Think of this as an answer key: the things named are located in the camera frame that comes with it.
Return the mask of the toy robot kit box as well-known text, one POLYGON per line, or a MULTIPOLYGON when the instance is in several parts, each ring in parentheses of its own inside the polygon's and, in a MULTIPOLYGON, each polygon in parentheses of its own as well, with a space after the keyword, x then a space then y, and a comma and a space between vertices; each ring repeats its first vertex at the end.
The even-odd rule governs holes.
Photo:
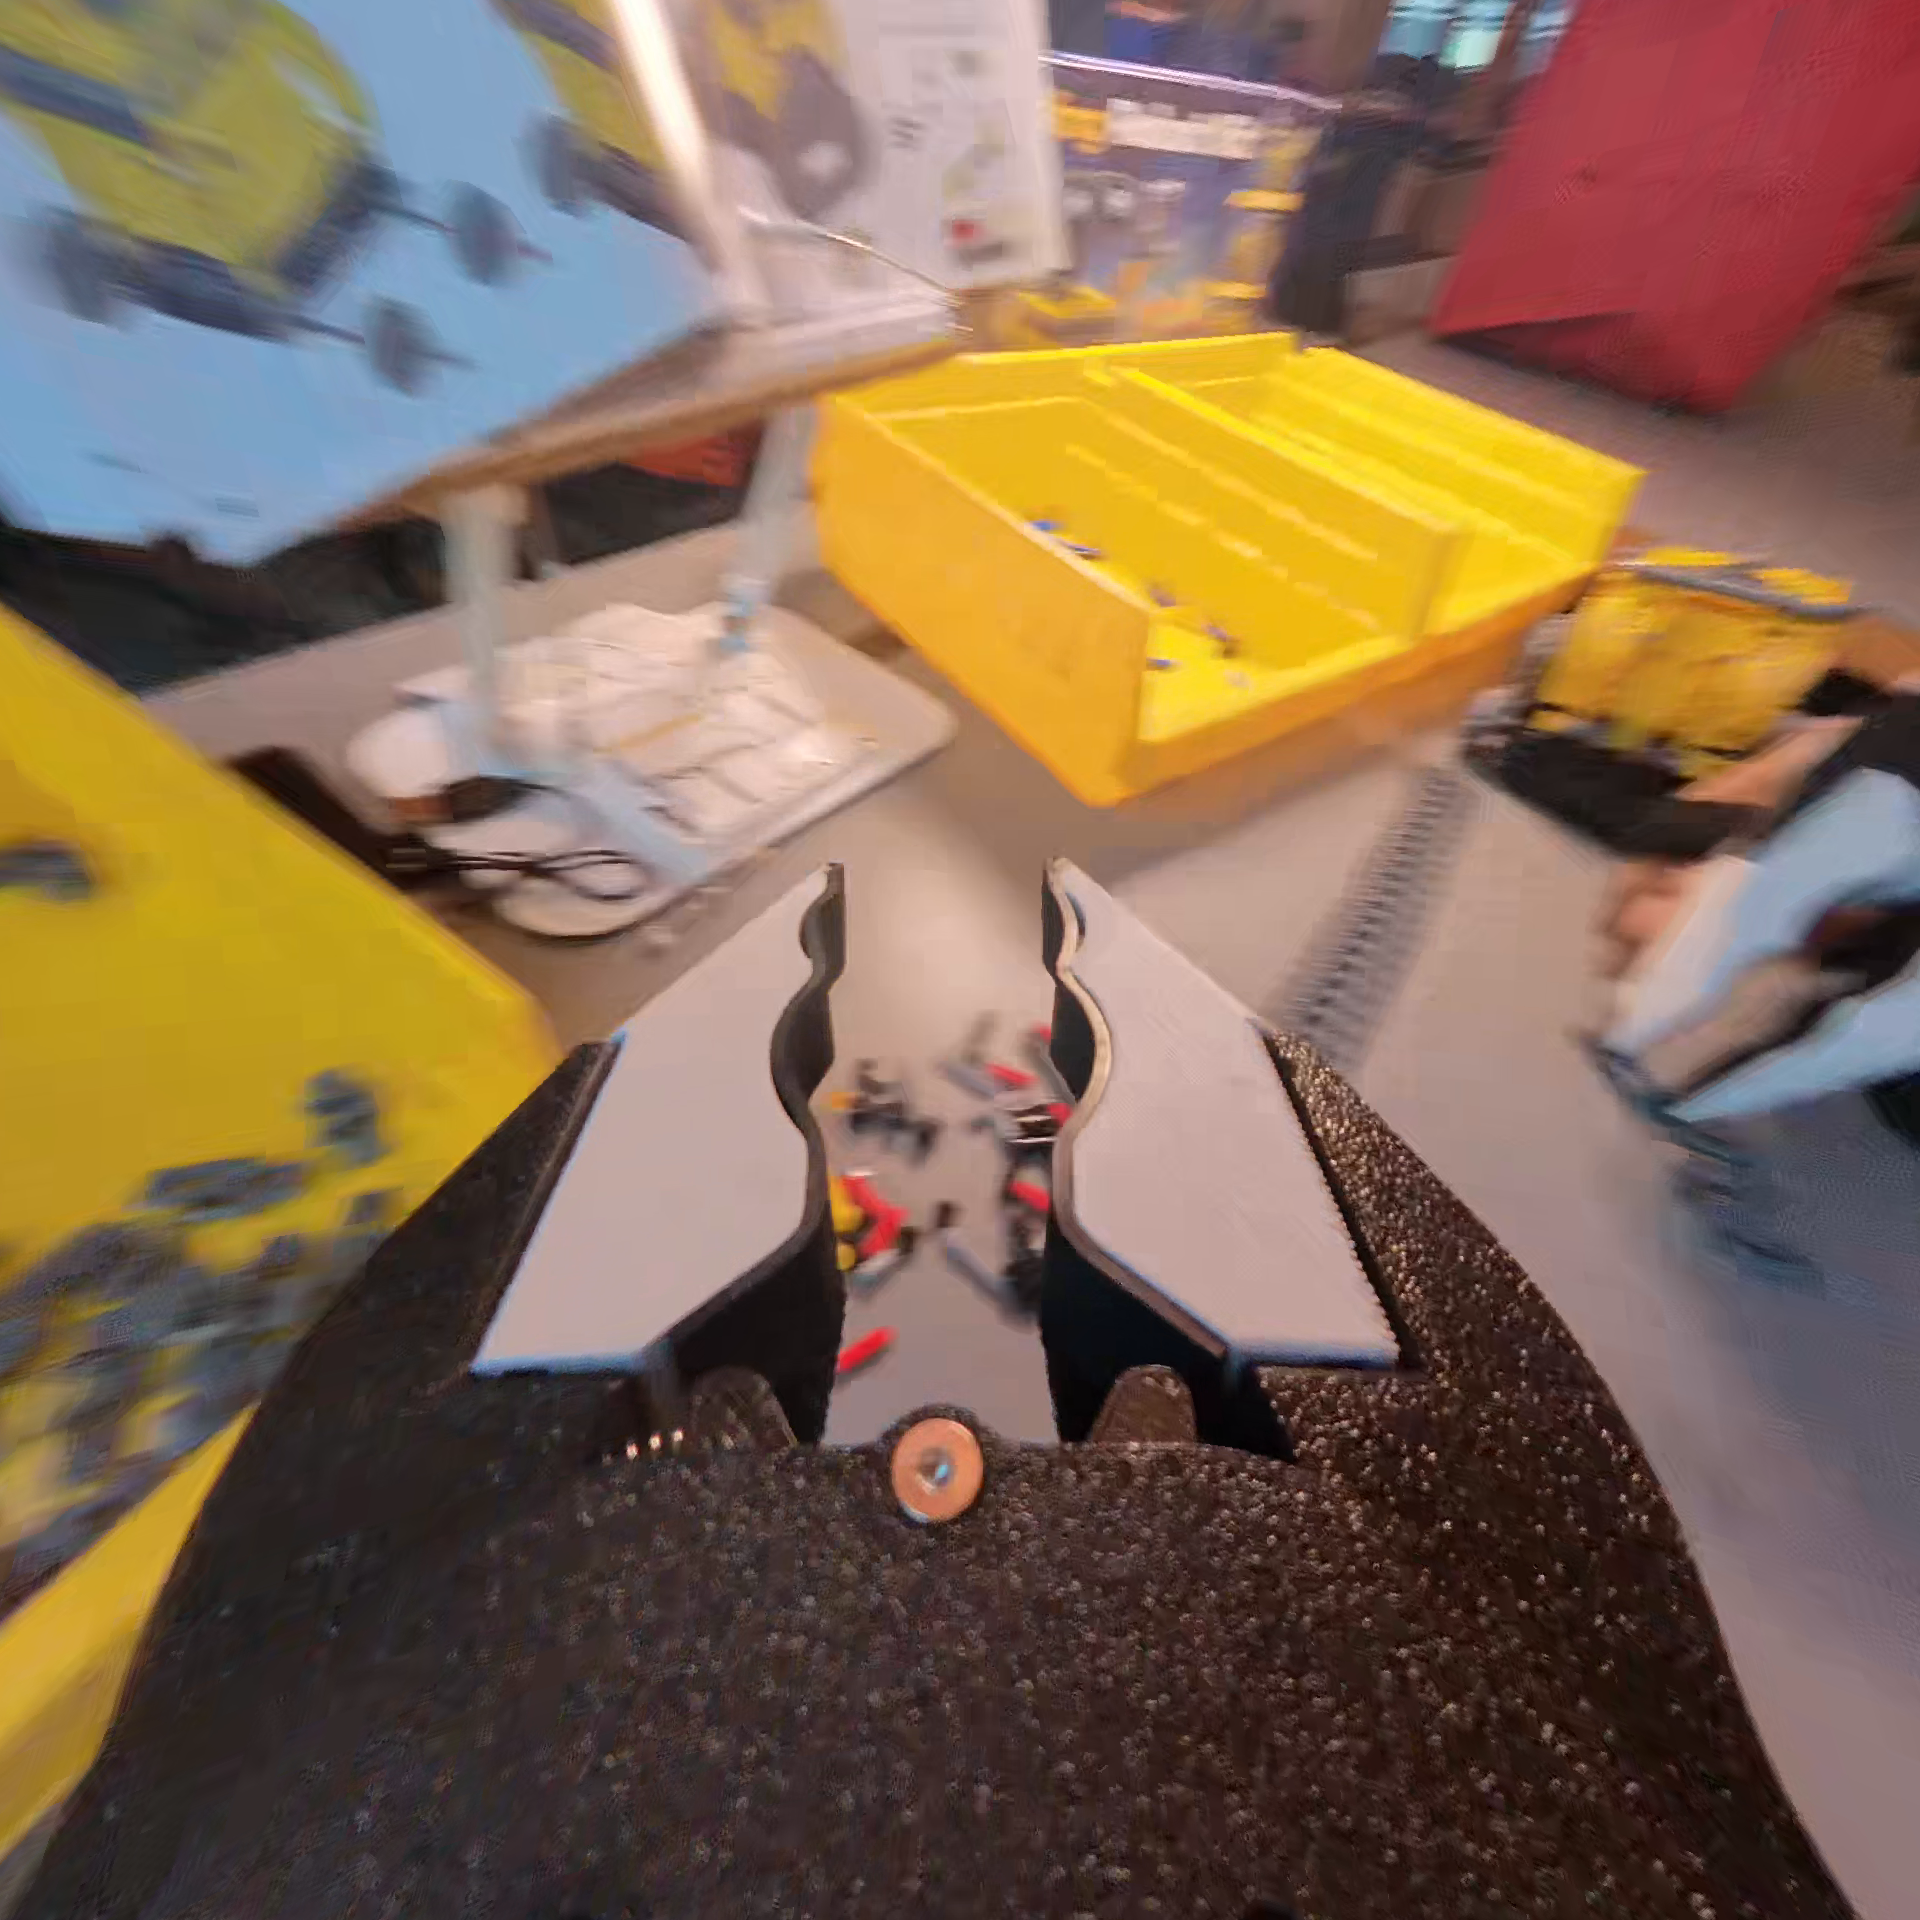
POLYGON ((1052 54, 1069 265, 1026 292, 1043 344, 1272 328, 1270 285, 1340 102, 1159 65, 1052 54))

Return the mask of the yellow divided parts bin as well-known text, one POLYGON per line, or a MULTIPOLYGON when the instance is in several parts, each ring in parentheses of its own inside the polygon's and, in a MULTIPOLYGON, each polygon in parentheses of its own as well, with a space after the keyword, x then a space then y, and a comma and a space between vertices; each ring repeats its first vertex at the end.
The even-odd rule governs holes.
POLYGON ((1363 555, 1167 433, 1136 377, 957 358, 835 397, 813 504, 828 573, 1082 803, 1117 807, 1324 729, 1434 638, 1363 555), (1186 594, 1242 659, 1148 671, 1148 606, 1029 530, 1056 516, 1186 594))

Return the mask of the pile of small toy pins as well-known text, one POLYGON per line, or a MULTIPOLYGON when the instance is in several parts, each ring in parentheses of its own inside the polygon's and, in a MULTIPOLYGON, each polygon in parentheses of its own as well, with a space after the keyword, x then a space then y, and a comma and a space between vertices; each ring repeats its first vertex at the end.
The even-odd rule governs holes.
POLYGON ((903 1070, 858 1059, 828 1093, 847 1155, 828 1169, 828 1221, 848 1306, 886 1292, 920 1256, 1010 1324, 1043 1315, 1052 1159, 1075 1094, 1052 1063, 1052 1023, 979 1016, 935 1064, 963 1102, 938 1112, 903 1070))

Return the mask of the yellow plastic bin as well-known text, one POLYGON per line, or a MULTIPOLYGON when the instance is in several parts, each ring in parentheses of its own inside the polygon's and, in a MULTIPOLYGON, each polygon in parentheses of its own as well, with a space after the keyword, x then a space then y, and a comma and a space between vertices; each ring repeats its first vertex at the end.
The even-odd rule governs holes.
MULTIPOLYGON (((158 1169, 302 1148, 330 1070, 379 1093, 400 1227, 561 1063, 522 988, 13 612, 3 788, 5 1277, 158 1169)), ((5 1612, 7 1859, 95 1762, 255 1404, 5 1612)))

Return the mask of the small blue toy pieces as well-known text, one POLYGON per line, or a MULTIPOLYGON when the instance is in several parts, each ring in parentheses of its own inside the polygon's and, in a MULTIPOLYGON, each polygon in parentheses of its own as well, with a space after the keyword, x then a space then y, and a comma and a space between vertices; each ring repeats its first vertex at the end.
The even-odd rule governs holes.
POLYGON ((1185 592, 1148 580, 1141 569, 1124 563, 1098 541, 1089 541, 1056 516, 1029 516, 1026 530, 1067 559, 1090 569, 1111 588, 1141 600, 1151 612, 1148 671, 1172 673, 1185 661, 1242 661, 1236 634, 1212 619, 1185 592))

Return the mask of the red fabric object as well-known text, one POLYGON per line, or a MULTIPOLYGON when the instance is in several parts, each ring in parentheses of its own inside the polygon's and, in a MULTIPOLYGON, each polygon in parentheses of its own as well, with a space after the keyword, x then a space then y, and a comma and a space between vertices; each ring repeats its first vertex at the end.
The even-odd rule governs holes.
POLYGON ((1589 2, 1501 141, 1426 333, 1731 412, 1916 197, 1915 2, 1589 2))

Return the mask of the pile of grey track links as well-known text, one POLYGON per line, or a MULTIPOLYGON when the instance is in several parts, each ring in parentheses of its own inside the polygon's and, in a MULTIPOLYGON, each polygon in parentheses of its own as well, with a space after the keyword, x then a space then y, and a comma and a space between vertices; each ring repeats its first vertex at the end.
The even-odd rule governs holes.
POLYGON ((374 1087, 323 1070, 300 1112, 298 1150, 154 1169, 5 1274, 5 1614, 249 1413, 404 1218, 374 1087))

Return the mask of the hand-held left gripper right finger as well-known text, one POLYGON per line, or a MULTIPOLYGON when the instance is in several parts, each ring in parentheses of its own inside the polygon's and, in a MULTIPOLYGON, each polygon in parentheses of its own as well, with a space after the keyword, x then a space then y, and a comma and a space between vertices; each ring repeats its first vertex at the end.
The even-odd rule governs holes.
POLYGON ((1038 1326, 1058 1438, 1124 1379, 1203 1444, 1286 1448, 1266 1374, 1386 1381, 1401 1328, 1277 1035, 1076 862, 1043 878, 1052 1147, 1038 1326))

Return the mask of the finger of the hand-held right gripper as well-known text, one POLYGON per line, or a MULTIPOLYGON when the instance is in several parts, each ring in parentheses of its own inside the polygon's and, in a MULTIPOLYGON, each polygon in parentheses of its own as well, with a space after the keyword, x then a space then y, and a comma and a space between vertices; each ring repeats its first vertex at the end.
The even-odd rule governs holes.
POLYGON ((1834 915, 1916 906, 1916 852, 1916 780, 1896 771, 1842 774, 1749 852, 1706 864, 1678 922, 1627 974, 1601 1049, 1662 1063, 1665 1039, 1740 980, 1845 980, 1842 996, 1916 980, 1911 962, 1864 987, 1816 953, 1834 915))
POLYGON ((1916 1075, 1919 980, 1740 978, 1662 1040, 1662 1099, 1688 1126, 1757 1119, 1916 1075))

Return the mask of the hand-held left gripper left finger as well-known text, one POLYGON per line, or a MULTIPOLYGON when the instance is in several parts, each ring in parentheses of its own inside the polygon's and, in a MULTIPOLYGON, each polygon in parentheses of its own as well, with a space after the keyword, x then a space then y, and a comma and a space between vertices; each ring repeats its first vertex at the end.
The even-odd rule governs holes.
POLYGON ((617 1028, 475 1381, 609 1386, 669 1446, 701 1383, 742 1374, 797 1443, 824 1438, 848 1287, 813 1099, 837 1055, 847 906, 828 862, 617 1028))

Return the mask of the yellow toy robot vehicle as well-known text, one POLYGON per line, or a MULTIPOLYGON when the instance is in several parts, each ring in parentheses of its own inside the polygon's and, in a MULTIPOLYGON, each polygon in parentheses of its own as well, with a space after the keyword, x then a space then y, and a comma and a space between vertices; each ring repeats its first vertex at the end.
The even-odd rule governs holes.
POLYGON ((1462 730, 1476 774, 1619 859, 1694 862, 1763 799, 1716 778, 1813 723, 1854 723, 1888 690, 1845 661, 1864 611, 1845 583, 1688 546, 1607 567, 1528 643, 1462 730))

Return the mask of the sticker sheet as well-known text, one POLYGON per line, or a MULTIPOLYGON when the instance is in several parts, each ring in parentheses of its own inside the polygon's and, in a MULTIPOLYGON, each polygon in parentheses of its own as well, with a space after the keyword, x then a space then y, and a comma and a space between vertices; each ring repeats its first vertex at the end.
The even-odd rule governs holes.
POLYGON ((530 771, 605 774, 692 844, 769 831, 868 771, 881 745, 772 634, 733 647, 722 625, 712 606, 609 603, 510 641, 485 671, 486 718, 530 771))

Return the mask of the toy instruction booklet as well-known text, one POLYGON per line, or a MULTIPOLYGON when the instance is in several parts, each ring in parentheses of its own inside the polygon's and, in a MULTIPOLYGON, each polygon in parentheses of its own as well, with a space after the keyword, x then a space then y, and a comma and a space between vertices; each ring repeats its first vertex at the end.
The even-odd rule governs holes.
POLYGON ((1045 5, 3 7, 5 516, 252 565, 1064 263, 1045 5))

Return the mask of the grey desk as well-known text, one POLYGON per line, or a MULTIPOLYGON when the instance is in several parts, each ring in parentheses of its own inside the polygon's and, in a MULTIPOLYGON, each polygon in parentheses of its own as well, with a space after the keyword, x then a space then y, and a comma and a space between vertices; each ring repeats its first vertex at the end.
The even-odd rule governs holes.
MULTIPOLYGON (((1405 333, 1361 348, 1395 372, 1645 469, 1640 526, 1853 583, 1916 631, 1916 429, 1892 378, 1826 385, 1721 419, 1652 411, 1405 333)), ((935 1063, 972 1020, 1041 1020, 1045 861, 1067 854, 1268 1018, 1291 1015, 1324 916, 1414 799, 1450 730, 1361 718, 1296 773, 1285 748, 1092 810, 817 565, 783 603, 957 723, 949 748, 755 864, 673 922, 555 946, 469 938, 564 1044, 597 1039, 824 861, 847 871, 848 962, 831 998, 840 1064, 889 1059, 952 1109, 935 1063)), ((442 664, 421 614, 148 695, 216 758, 283 747, 366 814, 348 739, 393 687, 442 664)), ((1860 1102, 1760 1139, 1781 1205, 1833 1249, 1826 1292, 1746 1281, 1691 1234, 1666 1155, 1575 1044, 1586 1018, 1601 859, 1478 780, 1452 868, 1359 1055, 1354 1087, 1562 1315, 1666 1486, 1750 1700, 1815 1843, 1860 1917, 1916 1917, 1916 1171, 1860 1102)), ((1038 1336, 938 1250, 858 1303, 896 1349, 835 1394, 828 1438, 868 1443, 932 1402, 1052 1438, 1038 1336)))

